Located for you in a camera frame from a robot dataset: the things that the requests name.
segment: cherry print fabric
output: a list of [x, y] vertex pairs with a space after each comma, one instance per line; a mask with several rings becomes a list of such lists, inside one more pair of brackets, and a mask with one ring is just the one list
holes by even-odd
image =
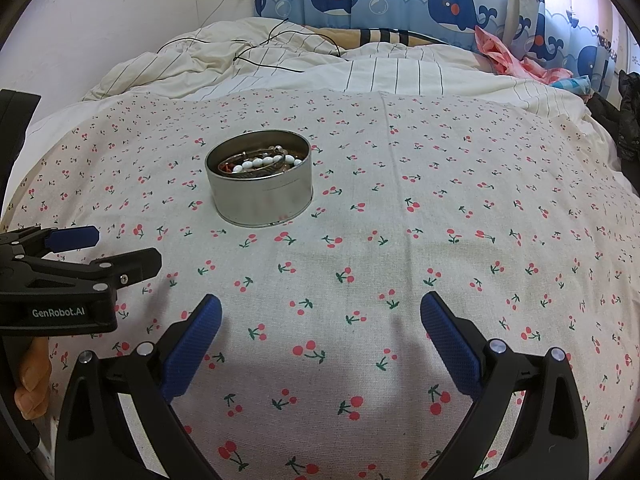
[[[309, 139], [314, 198], [286, 224], [239, 228], [217, 215], [204, 159], [260, 128]], [[420, 323], [436, 290], [487, 338], [568, 353], [595, 478], [640, 406], [640, 211], [606, 160], [566, 118], [469, 98], [123, 96], [43, 157], [4, 218], [97, 226], [97, 247], [51, 256], [65, 261], [162, 253], [158, 277], [119, 292], [116, 332], [50, 340], [49, 429], [82, 350], [156, 341], [210, 292], [223, 324], [173, 406], [222, 478], [421, 478], [470, 405]]]

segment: blue grip pad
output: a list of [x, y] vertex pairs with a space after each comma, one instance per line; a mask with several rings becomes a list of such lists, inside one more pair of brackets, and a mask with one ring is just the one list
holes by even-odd
[[54, 253], [64, 253], [94, 247], [99, 239], [100, 231], [95, 226], [89, 225], [52, 231], [46, 238], [45, 245]]
[[475, 402], [482, 393], [480, 363], [438, 301], [425, 294], [420, 302], [422, 325], [440, 354], [458, 391]]
[[213, 295], [167, 356], [162, 369], [160, 392], [167, 403], [185, 394], [205, 352], [222, 324], [222, 305]]

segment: screw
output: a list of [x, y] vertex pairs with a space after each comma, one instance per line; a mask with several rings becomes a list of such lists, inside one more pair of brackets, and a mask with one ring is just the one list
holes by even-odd
[[151, 352], [154, 351], [154, 348], [155, 347], [153, 343], [145, 341], [138, 345], [138, 347], [136, 348], [136, 352], [138, 353], [138, 355], [145, 356], [151, 354]]
[[489, 348], [497, 354], [504, 354], [507, 351], [507, 343], [502, 339], [491, 339]]
[[564, 350], [556, 347], [551, 349], [551, 357], [556, 361], [564, 361], [566, 354], [564, 353]]
[[78, 356], [78, 362], [83, 365], [87, 364], [94, 357], [94, 353], [91, 350], [85, 350], [84, 352], [80, 352]]

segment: round tin can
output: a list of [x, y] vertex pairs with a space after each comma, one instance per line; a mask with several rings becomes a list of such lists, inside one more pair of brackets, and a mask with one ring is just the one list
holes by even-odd
[[[218, 165], [230, 156], [280, 145], [302, 163], [282, 173], [257, 178], [221, 174]], [[305, 137], [285, 130], [260, 130], [232, 137], [213, 148], [205, 168], [213, 203], [227, 222], [242, 227], [280, 224], [302, 213], [313, 198], [311, 146]]]

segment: finger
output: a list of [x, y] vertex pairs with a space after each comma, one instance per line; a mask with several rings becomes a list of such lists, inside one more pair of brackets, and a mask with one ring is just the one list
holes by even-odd
[[20, 381], [28, 392], [33, 391], [44, 377], [51, 374], [49, 340], [35, 337], [20, 362]]
[[28, 391], [25, 388], [19, 388], [15, 393], [15, 402], [18, 408], [25, 414], [31, 413], [37, 406], [39, 406], [43, 400], [49, 398], [49, 377], [43, 377], [38, 385], [32, 390]]
[[33, 420], [34, 418], [39, 418], [47, 413], [49, 409], [49, 394], [47, 393], [45, 399], [33, 410], [31, 410], [27, 414], [23, 414], [22, 416], [25, 420]]

